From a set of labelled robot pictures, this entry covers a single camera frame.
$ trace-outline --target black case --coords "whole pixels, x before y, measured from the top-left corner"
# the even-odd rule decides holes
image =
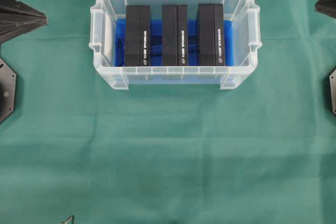
[[[162,65],[177,66],[176,5],[162,6]]]
[[[177,6],[177,65],[188,66],[187,5]]]
[[[225,65],[223,5],[214,4],[215,65]]]
[[[200,66],[213,66],[214,48],[214,13],[212,4],[199,4],[197,12],[198,63]]]
[[[139,66],[140,6],[126,6],[125,66]]]
[[[141,6],[140,11],[140,62],[141,67],[151,65],[151,8]]]

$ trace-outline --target blue foam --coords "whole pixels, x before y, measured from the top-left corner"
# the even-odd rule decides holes
[[[225,61],[227,66],[234,65],[233,58],[233,31],[232,22],[223,21],[224,41],[225,41]],[[118,19],[116,37],[116,61],[115,66],[124,66],[124,48],[125,48],[125,28],[126,20]],[[151,20],[151,61],[152,66],[162,65],[162,21],[158,19]],[[197,57],[197,22],[188,20],[188,65],[198,66]]]

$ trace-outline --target clear plastic storage box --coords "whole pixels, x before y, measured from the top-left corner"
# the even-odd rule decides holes
[[[233,66],[224,67],[117,67],[116,27],[125,19],[127,5],[150,5],[152,19],[161,19],[164,4],[187,4],[188,19],[196,19],[198,4],[224,4],[223,20],[232,21]],[[261,47],[260,8],[254,0],[96,0],[91,7],[93,64],[114,89],[130,84],[216,84],[221,89],[238,87],[257,67]]]

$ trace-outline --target green cloth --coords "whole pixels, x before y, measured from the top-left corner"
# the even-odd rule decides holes
[[[49,25],[2,45],[18,75],[0,125],[0,222],[335,223],[336,20],[256,0],[241,86],[112,90],[88,47],[95,0],[20,0]]]

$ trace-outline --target dark metal object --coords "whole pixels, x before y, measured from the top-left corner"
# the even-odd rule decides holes
[[[318,0],[315,4],[315,10],[336,18],[336,0]]]
[[[15,0],[0,0],[0,43],[45,26],[47,17]]]
[[[0,123],[14,111],[16,73],[0,58]]]
[[[331,103],[332,112],[336,115],[336,69],[331,75],[329,75],[330,80],[330,91],[331,91]]]
[[[75,216],[71,215],[66,221],[61,221],[61,224],[75,224]]]

